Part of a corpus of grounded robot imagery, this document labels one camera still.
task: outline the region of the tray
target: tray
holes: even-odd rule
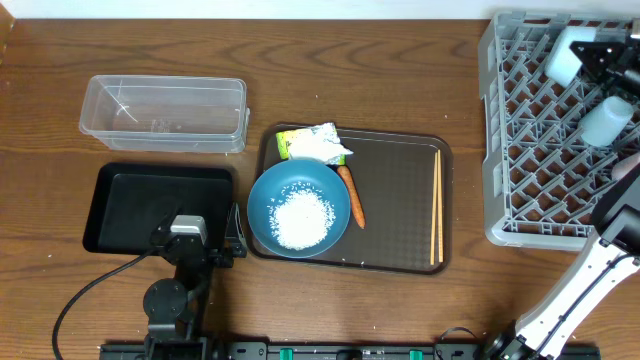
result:
[[[596,41],[621,41],[630,21],[516,11],[498,13],[489,24],[478,45],[478,67],[487,128],[484,227],[494,244],[584,246],[593,206],[613,185],[611,167],[640,150],[638,101],[631,99],[636,116],[612,146],[588,146],[578,122],[602,100],[602,91],[580,74],[565,89],[543,70],[566,26],[595,27]]]
[[[280,124],[262,138],[256,178],[282,161],[275,134],[300,125]],[[367,218],[362,230],[353,217],[342,238],[326,252],[306,259],[278,256],[252,235],[249,250],[263,259],[353,269],[434,275],[451,260],[453,155],[439,138],[338,129]],[[430,265],[433,161],[442,153],[444,262]]]
[[[205,246],[223,245],[232,204],[231,174],[222,169],[110,163],[98,173],[82,244],[89,252],[140,255],[153,229],[177,208],[200,215]]]

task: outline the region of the plastic bin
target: plastic bin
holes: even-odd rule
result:
[[[592,147],[578,122],[602,91],[581,74],[564,88],[544,76],[553,43],[566,26],[597,29],[596,41],[623,41],[631,18],[498,13],[478,45],[480,98],[486,114],[482,164],[484,226],[502,246],[581,250],[590,215],[613,185],[611,167],[640,151],[636,116],[613,145]]]
[[[114,150],[240,152],[246,98],[240,79],[99,75],[89,81],[80,131]]]

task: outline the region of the dish rack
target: dish rack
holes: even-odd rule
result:
[[[482,164],[484,226],[501,246],[579,251],[593,230],[590,215],[614,184],[611,168],[640,151],[635,109],[611,146],[580,138],[579,120],[603,99],[578,74],[567,87],[544,75],[555,39],[566,26],[596,27],[596,41],[624,41],[631,18],[497,14],[478,45],[480,98],[486,115]]]

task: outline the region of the black tray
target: black tray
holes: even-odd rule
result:
[[[218,247],[232,190],[231,174],[222,169],[107,164],[98,173],[82,244],[89,252],[142,254],[151,248],[153,229],[180,208],[204,218],[205,245]]]
[[[276,125],[262,138],[256,179],[282,161],[275,134],[300,128]],[[432,136],[338,129],[367,219],[362,230],[353,217],[342,238],[326,252],[306,259],[278,256],[252,235],[249,250],[264,259],[355,269],[434,275],[451,260],[453,155]],[[442,154],[444,262],[430,265],[434,154]]]

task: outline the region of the wooden table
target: wooden table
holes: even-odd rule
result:
[[[279,122],[442,137],[453,149],[453,259],[433,278],[269,262],[217,271],[207,327],[272,341],[430,342],[452,326],[499,331],[536,304],[575,254],[500,248],[484,235],[486,21],[18,20],[0,67],[0,356],[51,359],[51,329],[87,282],[132,259],[81,244],[96,175],[111,161],[231,167],[243,209],[262,133]],[[78,131],[96,74],[238,77],[251,107],[239,154],[110,151]],[[172,276],[146,259],[87,293],[60,333],[66,359],[141,340],[142,296]],[[574,334],[607,360],[640,353],[640,277]]]

